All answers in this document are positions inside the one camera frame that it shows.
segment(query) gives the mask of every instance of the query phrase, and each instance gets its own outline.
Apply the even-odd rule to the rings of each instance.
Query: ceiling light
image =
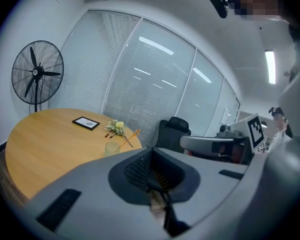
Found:
[[[206,77],[199,69],[196,67],[193,68],[193,71],[196,72],[200,77],[202,77],[208,84],[212,83],[208,77]]]
[[[154,84],[154,83],[153,83],[153,85],[154,85],[154,86],[156,86],[156,87],[159,87],[159,88],[163,89],[163,88],[162,88],[162,87],[160,87],[159,85],[156,85],[156,84]]]
[[[165,81],[165,80],[162,80],[162,82],[164,82],[164,83],[166,83],[166,84],[168,84],[168,85],[171,85],[171,86],[173,86],[173,87],[176,87],[176,86],[173,85],[172,83],[169,83],[169,82],[167,82],[167,81]]]
[[[261,125],[263,128],[268,128],[268,125],[265,121],[261,121]]]
[[[158,44],[158,43],[156,43],[154,41],[148,40],[148,39],[146,39],[146,38],[144,38],[142,36],[139,37],[139,40],[141,42],[144,42],[144,43],[148,44],[148,45],[154,46],[154,47],[160,49],[161,51],[166,52],[167,54],[170,54],[170,55],[174,54],[174,52],[171,51],[171,50],[169,50],[168,48],[166,48],[166,47],[164,47],[164,46],[162,46],[162,45],[160,45],[160,44]]]
[[[149,75],[149,76],[151,76],[151,74],[148,73],[148,72],[142,71],[142,70],[140,70],[140,69],[138,69],[138,68],[134,68],[134,69],[135,69],[135,70],[138,70],[138,71],[140,71],[140,72],[142,72],[142,73],[145,73],[145,74],[147,74],[147,75]]]
[[[269,72],[269,83],[276,83],[276,61],[275,53],[273,50],[265,51],[266,62],[268,63],[268,72]]]

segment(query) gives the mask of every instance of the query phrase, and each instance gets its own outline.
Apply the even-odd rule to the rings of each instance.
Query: floor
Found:
[[[19,207],[23,207],[28,201],[28,198],[19,191],[9,175],[5,150],[0,152],[0,193]]]
[[[6,164],[6,154],[4,150],[0,153],[0,193],[1,195],[4,195],[6,199],[10,200],[10,202],[20,208],[24,207],[28,201],[28,198],[19,191],[9,175]],[[163,227],[166,218],[165,203],[159,193],[152,191],[150,194],[150,210],[158,221],[159,225]]]

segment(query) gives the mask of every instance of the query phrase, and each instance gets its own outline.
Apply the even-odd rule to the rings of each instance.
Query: chair backrest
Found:
[[[185,150],[180,146],[180,138],[190,135],[189,124],[185,120],[178,117],[171,117],[169,121],[161,120],[155,146],[183,153]]]

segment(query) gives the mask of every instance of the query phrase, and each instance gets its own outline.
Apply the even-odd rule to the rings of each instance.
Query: white window blind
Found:
[[[123,13],[88,11],[62,48],[63,80],[49,107],[100,113],[117,58],[139,20]]]
[[[232,125],[236,121],[239,109],[240,109],[240,103],[237,99],[235,99],[235,102],[233,104],[233,108],[229,112],[230,116],[229,116],[228,121],[227,121],[228,125]]]
[[[176,116],[189,123],[192,135],[204,136],[214,116],[223,76],[201,53],[197,52]]]
[[[175,115],[194,54],[183,39],[143,20],[114,72],[104,114],[141,129],[142,146],[154,146],[160,121]]]
[[[223,81],[220,99],[215,110],[206,137],[215,137],[220,130],[220,126],[228,124],[231,120],[231,112],[236,102],[236,94],[226,80]]]

